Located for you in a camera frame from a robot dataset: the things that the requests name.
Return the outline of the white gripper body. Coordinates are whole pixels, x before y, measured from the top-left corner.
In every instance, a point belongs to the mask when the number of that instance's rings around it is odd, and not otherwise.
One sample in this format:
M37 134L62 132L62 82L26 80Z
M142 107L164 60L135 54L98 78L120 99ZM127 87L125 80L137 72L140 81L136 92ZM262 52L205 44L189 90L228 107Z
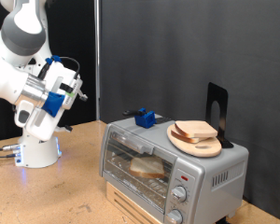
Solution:
M36 107L25 125L25 131L35 138L48 141L58 126L63 112L69 110L78 95L83 81L77 71L61 62L53 62L44 77L49 95L45 103Z

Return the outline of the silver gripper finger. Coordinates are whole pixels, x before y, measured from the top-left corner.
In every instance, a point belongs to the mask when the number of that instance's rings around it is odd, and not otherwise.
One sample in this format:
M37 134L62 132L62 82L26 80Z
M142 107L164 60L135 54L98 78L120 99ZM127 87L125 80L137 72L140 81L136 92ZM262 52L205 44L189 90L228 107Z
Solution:
M72 132L73 128L71 126L65 125L63 127L56 127L56 132L60 133L60 132Z
M81 90L79 90L77 93L80 100L82 100L83 102L87 102L88 96L86 94L84 94Z

